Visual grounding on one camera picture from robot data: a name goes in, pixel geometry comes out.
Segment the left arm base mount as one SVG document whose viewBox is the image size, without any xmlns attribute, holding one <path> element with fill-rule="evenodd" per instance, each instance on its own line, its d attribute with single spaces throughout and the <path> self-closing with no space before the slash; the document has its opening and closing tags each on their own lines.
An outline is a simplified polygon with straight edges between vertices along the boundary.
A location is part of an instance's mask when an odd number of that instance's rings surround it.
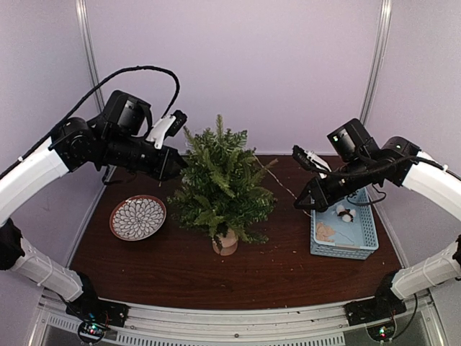
<svg viewBox="0 0 461 346">
<path fill-rule="evenodd" d="M 129 306 L 101 299 L 90 280 L 84 279 L 82 283 L 83 292 L 76 300 L 63 300 L 66 313 L 102 326 L 124 327 Z"/>
</svg>

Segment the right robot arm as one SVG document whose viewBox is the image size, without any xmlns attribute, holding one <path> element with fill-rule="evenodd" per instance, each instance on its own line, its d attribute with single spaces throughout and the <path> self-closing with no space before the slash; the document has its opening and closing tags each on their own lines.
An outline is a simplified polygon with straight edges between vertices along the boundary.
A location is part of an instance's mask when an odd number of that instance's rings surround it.
<svg viewBox="0 0 461 346">
<path fill-rule="evenodd" d="M 344 165 L 336 170 L 315 154 L 293 146 L 292 156 L 317 177 L 306 183 L 294 206 L 324 212 L 368 185 L 392 182 L 429 199 L 455 218 L 460 217 L 460 177 L 409 140 L 394 136 L 378 146 L 364 125 L 351 119 L 327 136 Z M 406 269 L 386 275 L 370 301 L 370 313 L 386 317 L 404 299 L 451 279 L 460 279 L 460 241 Z"/>
</svg>

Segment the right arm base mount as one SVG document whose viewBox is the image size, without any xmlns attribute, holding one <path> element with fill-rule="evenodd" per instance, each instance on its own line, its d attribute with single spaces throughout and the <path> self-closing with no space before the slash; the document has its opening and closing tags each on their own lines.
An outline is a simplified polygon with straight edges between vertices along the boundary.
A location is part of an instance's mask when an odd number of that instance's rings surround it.
<svg viewBox="0 0 461 346">
<path fill-rule="evenodd" d="M 405 303 L 391 291 L 390 287 L 389 282 L 382 281 L 373 297 L 345 304 L 344 310 L 349 326 L 391 319 L 395 315 L 406 312 Z"/>
</svg>

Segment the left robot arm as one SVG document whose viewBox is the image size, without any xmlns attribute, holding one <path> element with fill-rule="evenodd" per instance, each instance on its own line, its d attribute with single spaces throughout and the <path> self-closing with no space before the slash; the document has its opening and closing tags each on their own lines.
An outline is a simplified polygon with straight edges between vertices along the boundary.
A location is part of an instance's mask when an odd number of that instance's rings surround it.
<svg viewBox="0 0 461 346">
<path fill-rule="evenodd" d="M 11 216 L 42 188 L 88 162 L 96 169 L 114 166 L 142 172 L 159 182 L 177 177 L 173 166 L 184 168 L 185 160 L 164 140 L 186 121 L 177 110 L 153 122 L 150 104 L 116 90 L 94 119 L 71 117 L 58 125 L 27 158 L 1 175 L 1 269 L 54 291 L 88 320 L 98 319 L 104 306 L 90 279 L 37 250 Z"/>
</svg>

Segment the small green christmas tree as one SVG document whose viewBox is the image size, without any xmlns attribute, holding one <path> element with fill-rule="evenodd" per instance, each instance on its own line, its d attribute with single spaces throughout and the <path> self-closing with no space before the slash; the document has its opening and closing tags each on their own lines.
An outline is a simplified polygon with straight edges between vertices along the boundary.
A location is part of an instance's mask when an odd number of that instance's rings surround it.
<svg viewBox="0 0 461 346">
<path fill-rule="evenodd" d="M 252 227 L 267 221 L 274 210 L 277 199 L 262 181 L 277 162 L 260 165 L 255 150 L 247 146 L 247 131 L 226 128 L 222 115 L 216 117 L 214 129 L 192 133 L 185 128 L 184 135 L 187 167 L 167 199 L 179 226 L 210 237 L 220 250 L 227 239 L 267 243 L 268 236 Z"/>
</svg>

